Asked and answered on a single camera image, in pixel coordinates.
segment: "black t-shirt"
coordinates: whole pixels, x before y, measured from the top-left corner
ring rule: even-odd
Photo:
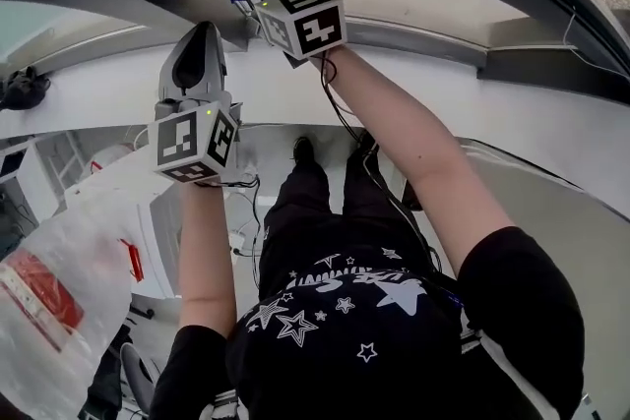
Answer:
[[[232,388],[253,419],[571,418],[583,386],[582,317],[562,273],[522,230],[492,233],[462,265],[461,301],[482,334],[464,346],[458,302],[409,270],[410,251],[328,250],[288,270],[286,288],[245,314],[228,341],[180,330],[150,418],[197,419]]]

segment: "t-shirt sleeve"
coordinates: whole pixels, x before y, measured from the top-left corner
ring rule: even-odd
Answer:
[[[198,420],[217,394],[231,390],[225,346],[225,338],[209,328],[187,326],[179,330],[157,381],[150,420]]]
[[[549,256],[523,230],[507,227],[472,249],[458,282],[472,326],[503,347],[560,418],[571,418],[584,385],[584,322]]]

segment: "forearm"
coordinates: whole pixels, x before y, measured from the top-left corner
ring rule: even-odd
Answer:
[[[208,326],[227,336],[236,322],[236,302],[222,189],[181,189],[180,325]]]
[[[467,163],[448,129],[406,91],[350,49],[328,58],[338,69],[331,86],[412,184]]]

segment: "black clothing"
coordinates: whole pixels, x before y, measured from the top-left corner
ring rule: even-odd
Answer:
[[[178,333],[151,418],[197,419],[231,384],[254,420],[531,419],[541,404],[570,419],[584,326],[535,240],[501,229],[466,258],[459,290],[485,335],[464,352],[457,301],[427,279],[410,226],[350,161],[344,216],[330,213],[324,171],[298,163],[265,219],[263,301],[228,342],[206,328]],[[542,394],[537,409],[510,363]]]

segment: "clear plastic bag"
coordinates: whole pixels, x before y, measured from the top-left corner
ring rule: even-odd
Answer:
[[[0,391],[35,420],[77,418],[129,311],[124,230],[105,216],[66,210],[0,263]]]

